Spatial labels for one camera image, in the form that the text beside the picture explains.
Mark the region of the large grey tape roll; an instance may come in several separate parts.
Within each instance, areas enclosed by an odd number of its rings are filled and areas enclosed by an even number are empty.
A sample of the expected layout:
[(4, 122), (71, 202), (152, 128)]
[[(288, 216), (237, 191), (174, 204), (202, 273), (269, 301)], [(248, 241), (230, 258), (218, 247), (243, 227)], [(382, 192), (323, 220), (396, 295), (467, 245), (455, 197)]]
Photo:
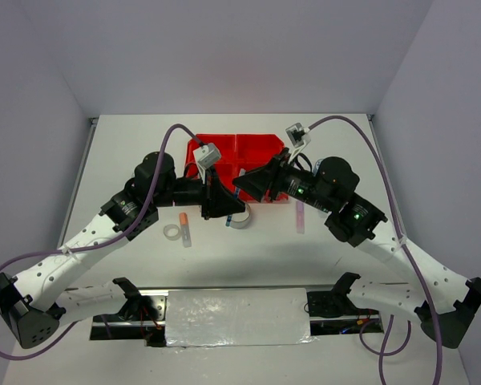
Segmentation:
[(253, 219), (252, 210), (249, 204), (245, 204), (245, 210), (242, 213), (235, 213), (227, 216), (225, 225), (232, 229), (246, 229)]

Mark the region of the pink highlighter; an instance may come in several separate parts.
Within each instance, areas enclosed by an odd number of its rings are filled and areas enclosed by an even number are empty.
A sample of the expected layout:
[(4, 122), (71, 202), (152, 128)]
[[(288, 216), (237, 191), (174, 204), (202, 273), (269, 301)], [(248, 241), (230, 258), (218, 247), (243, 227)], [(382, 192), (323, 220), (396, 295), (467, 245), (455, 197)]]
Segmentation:
[(296, 227), (297, 233), (305, 233), (305, 206), (301, 201), (296, 201)]

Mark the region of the blue pen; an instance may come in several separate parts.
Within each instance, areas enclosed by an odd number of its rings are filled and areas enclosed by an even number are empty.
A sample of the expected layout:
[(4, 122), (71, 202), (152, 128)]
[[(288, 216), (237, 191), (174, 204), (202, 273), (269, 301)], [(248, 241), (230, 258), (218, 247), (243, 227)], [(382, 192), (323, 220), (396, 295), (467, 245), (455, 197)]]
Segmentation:
[[(236, 187), (235, 190), (234, 190), (233, 196), (235, 198), (238, 198), (239, 194), (240, 194), (240, 189)], [(230, 214), (230, 215), (227, 216), (227, 220), (225, 222), (226, 227), (230, 227), (230, 224), (231, 224), (231, 221), (232, 221), (232, 216), (233, 216), (233, 214)]]

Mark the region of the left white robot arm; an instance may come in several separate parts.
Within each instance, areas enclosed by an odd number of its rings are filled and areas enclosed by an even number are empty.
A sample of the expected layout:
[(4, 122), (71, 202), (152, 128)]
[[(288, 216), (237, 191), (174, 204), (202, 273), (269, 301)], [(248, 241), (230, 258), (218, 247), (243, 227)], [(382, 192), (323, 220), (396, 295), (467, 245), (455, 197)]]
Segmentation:
[(0, 315), (20, 346), (37, 347), (60, 326), (96, 315), (130, 320), (148, 313), (155, 318), (151, 299), (126, 278), (82, 288), (73, 284), (154, 225), (160, 207), (189, 205), (200, 207), (205, 220), (245, 210), (245, 203), (221, 183), (214, 167), (206, 169), (203, 179), (178, 177), (170, 155), (152, 152), (135, 167), (123, 190), (56, 253), (14, 276), (0, 273)]

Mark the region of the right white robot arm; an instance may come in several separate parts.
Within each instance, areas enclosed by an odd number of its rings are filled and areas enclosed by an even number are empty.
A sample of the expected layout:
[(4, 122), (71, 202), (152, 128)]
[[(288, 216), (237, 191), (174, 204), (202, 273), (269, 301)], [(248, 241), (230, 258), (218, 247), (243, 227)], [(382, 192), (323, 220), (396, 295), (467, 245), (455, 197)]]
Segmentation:
[(283, 150), (233, 184), (257, 201), (284, 193), (326, 212), (325, 226), (336, 240), (373, 257), (405, 282), (392, 288), (344, 273), (332, 289), (333, 307), (342, 314), (370, 308), (397, 315), (419, 324), (442, 346), (459, 347), (481, 306), (481, 278), (457, 274), (399, 238), (386, 214), (355, 192), (360, 178), (346, 160), (330, 156), (316, 172), (308, 172), (294, 168), (289, 159)]

